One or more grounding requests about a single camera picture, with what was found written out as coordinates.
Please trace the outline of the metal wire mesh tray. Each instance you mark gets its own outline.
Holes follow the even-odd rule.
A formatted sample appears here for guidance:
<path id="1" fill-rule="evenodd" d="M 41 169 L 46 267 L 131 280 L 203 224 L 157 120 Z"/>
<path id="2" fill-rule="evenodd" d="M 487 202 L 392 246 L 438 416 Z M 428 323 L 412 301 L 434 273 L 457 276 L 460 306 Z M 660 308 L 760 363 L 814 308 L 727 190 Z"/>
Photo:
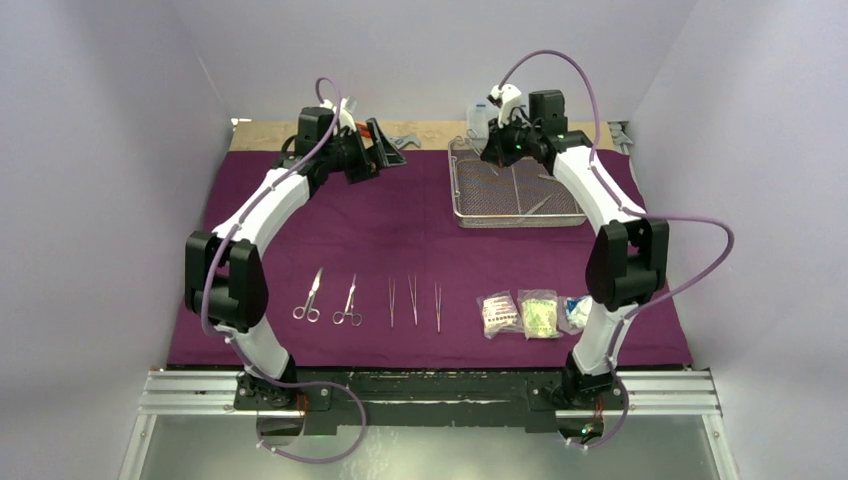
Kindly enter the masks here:
<path id="1" fill-rule="evenodd" d="M 563 186 L 537 178 L 548 175 L 531 158 L 499 168 L 480 160 L 456 137 L 448 146 L 452 208 L 463 228 L 556 228 L 576 227 L 586 221 L 574 197 Z M 535 215 L 521 218 L 543 198 L 552 198 Z"/>

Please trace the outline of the clear plastic compartment box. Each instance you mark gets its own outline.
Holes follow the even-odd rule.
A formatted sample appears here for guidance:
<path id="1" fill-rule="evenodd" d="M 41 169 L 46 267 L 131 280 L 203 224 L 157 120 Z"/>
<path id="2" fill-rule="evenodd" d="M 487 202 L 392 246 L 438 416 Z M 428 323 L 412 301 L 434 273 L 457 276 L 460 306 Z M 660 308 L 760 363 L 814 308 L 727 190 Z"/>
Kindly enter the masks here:
<path id="1" fill-rule="evenodd" d="M 478 102 L 466 110 L 466 136 L 485 143 L 489 137 L 489 121 L 497 118 L 498 110 L 488 102 Z"/>

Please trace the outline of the steel forceps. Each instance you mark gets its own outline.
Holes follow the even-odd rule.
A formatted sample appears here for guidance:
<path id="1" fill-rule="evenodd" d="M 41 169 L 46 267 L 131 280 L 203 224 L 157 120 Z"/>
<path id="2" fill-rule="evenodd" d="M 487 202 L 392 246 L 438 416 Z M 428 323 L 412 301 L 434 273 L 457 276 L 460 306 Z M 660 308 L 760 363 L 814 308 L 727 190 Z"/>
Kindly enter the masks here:
<path id="1" fill-rule="evenodd" d="M 417 276 L 415 274 L 409 275 L 407 277 L 407 281 L 413 315 L 413 325 L 418 326 Z"/>
<path id="2" fill-rule="evenodd" d="M 441 333 L 442 319 L 442 287 L 438 282 L 434 282 L 434 305 L 436 318 L 436 332 Z"/>
<path id="3" fill-rule="evenodd" d="M 388 279 L 388 306 L 389 306 L 390 329 L 394 328 L 395 302 L 396 302 L 396 281 L 395 281 L 395 279 L 389 277 L 389 279 Z"/>

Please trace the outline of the steel surgical scissors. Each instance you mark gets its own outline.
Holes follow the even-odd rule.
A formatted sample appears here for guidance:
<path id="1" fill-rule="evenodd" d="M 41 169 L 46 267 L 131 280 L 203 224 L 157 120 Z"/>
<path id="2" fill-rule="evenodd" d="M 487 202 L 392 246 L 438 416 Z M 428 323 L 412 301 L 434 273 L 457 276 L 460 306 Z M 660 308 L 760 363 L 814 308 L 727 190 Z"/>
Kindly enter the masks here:
<path id="1" fill-rule="evenodd" d="M 314 303 L 320 288 L 323 275 L 323 267 L 320 267 L 316 272 L 312 284 L 310 286 L 306 301 L 303 305 L 297 306 L 292 311 L 292 316 L 297 320 L 307 320 L 310 323 L 316 323 L 320 318 L 320 311 L 315 308 Z"/>

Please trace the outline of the steel hemostat clamp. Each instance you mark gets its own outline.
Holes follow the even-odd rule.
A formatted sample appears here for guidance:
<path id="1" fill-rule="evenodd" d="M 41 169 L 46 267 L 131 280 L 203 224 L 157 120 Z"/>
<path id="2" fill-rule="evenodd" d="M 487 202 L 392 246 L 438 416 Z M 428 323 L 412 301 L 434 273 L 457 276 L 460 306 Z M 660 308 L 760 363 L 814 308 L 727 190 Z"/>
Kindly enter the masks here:
<path id="1" fill-rule="evenodd" d="M 477 131 L 474 128 L 466 129 L 466 144 L 482 160 L 483 151 L 488 143 L 489 134 L 487 130 Z"/>
<path id="2" fill-rule="evenodd" d="M 341 325 L 348 322 L 353 327 L 359 327 L 363 323 L 361 313 L 355 311 L 355 293 L 357 288 L 357 275 L 354 274 L 349 287 L 348 295 L 345 301 L 345 306 L 342 310 L 336 311 L 333 314 L 332 322 L 334 325 Z"/>

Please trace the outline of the green white gauze packet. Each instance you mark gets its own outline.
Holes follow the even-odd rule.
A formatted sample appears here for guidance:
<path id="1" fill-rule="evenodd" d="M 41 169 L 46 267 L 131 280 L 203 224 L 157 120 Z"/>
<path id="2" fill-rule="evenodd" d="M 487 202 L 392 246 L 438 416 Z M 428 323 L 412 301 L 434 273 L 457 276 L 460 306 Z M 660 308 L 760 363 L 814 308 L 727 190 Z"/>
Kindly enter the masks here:
<path id="1" fill-rule="evenodd" d="M 559 296 L 554 290 L 518 291 L 518 307 L 526 339 L 556 339 L 560 315 Z"/>

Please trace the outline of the blue white gauze packet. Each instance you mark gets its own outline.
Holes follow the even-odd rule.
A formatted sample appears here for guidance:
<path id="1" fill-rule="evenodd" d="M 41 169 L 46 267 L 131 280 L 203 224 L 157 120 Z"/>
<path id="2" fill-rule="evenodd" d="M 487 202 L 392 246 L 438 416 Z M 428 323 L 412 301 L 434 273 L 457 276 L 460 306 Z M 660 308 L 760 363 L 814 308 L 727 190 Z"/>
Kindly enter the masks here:
<path id="1" fill-rule="evenodd" d="M 588 323 L 591 306 L 592 298 L 589 295 L 560 297 L 558 328 L 569 335 L 581 333 Z"/>

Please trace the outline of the pink white gauze packet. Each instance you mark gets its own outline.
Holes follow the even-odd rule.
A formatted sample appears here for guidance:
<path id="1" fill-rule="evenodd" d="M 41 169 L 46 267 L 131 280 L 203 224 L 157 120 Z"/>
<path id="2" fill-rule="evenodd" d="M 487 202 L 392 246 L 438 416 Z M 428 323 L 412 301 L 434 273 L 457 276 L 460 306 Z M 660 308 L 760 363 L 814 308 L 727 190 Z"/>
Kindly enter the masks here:
<path id="1" fill-rule="evenodd" d="M 493 339 L 499 333 L 522 333 L 520 311 L 509 291 L 477 298 L 483 324 L 483 335 Z"/>

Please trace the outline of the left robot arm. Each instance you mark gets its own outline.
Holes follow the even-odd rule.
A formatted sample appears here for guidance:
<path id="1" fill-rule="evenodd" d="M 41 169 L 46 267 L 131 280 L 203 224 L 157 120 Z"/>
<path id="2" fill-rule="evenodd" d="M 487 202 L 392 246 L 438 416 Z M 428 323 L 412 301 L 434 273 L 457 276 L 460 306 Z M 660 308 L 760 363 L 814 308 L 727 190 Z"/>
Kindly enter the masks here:
<path id="1" fill-rule="evenodd" d="M 260 186 L 226 221 L 195 231 L 185 245 L 185 297 L 204 332 L 229 344 L 244 365 L 246 392 L 272 408 L 292 405 L 302 389 L 292 355 L 266 315 L 263 255 L 285 222 L 328 177 L 350 184 L 376 178 L 406 160 L 374 118 L 359 126 L 329 104 L 305 107 Z"/>

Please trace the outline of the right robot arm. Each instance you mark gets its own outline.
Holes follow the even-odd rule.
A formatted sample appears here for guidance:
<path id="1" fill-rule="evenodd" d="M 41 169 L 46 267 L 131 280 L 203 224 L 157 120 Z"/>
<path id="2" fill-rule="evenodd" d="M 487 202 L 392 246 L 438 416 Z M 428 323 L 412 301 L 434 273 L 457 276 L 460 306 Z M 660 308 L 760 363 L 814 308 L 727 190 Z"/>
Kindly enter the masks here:
<path id="1" fill-rule="evenodd" d="M 594 233 L 585 270 L 592 303 L 578 343 L 568 354 L 551 399 L 584 407 L 614 388 L 617 357 L 632 317 L 665 285 L 670 228 L 648 220 L 599 162 L 595 145 L 571 131 L 559 90 L 535 91 L 521 113 L 517 87 L 494 86 L 487 96 L 498 109 L 488 123 L 480 158 L 509 167 L 531 157 L 574 197 Z"/>

